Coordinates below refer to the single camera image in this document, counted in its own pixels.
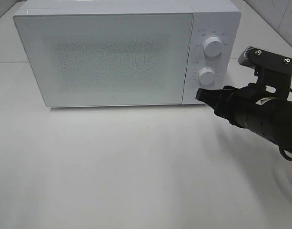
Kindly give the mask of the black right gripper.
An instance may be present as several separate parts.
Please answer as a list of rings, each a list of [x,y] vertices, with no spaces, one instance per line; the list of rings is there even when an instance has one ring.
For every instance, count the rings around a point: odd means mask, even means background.
[[[254,85],[226,86],[219,90],[199,88],[196,99],[231,125],[248,130],[279,130],[279,98]]]

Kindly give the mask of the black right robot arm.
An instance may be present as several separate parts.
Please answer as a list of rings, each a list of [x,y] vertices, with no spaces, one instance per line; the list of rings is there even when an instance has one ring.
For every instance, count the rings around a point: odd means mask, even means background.
[[[254,83],[242,88],[228,85],[218,90],[199,88],[196,99],[231,125],[276,144],[281,153],[292,154],[292,101],[274,96]]]

